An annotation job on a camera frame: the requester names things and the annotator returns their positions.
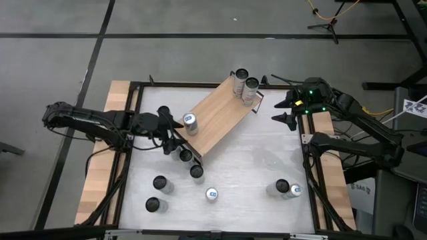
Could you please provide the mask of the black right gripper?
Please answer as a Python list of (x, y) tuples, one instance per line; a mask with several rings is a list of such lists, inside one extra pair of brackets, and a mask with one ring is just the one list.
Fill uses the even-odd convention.
[(307, 78), (305, 81), (290, 81), (292, 90), (286, 93), (283, 101), (275, 104), (276, 109), (291, 108), (291, 114), (284, 112), (271, 117), (272, 120), (285, 123), (290, 131), (297, 128), (296, 117), (326, 110), (326, 101), (330, 90), (322, 78)]

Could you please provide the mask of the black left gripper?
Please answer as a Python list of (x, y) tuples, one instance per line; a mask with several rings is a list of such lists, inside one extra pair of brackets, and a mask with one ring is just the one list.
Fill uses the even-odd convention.
[(140, 151), (149, 151), (161, 147), (165, 155), (179, 155), (182, 145), (187, 141), (174, 139), (173, 129), (181, 129), (184, 126), (173, 119), (169, 107), (159, 107), (157, 113), (158, 115), (141, 113), (134, 117), (131, 123), (131, 134), (151, 139), (154, 146), (142, 148), (134, 145), (133, 148)]

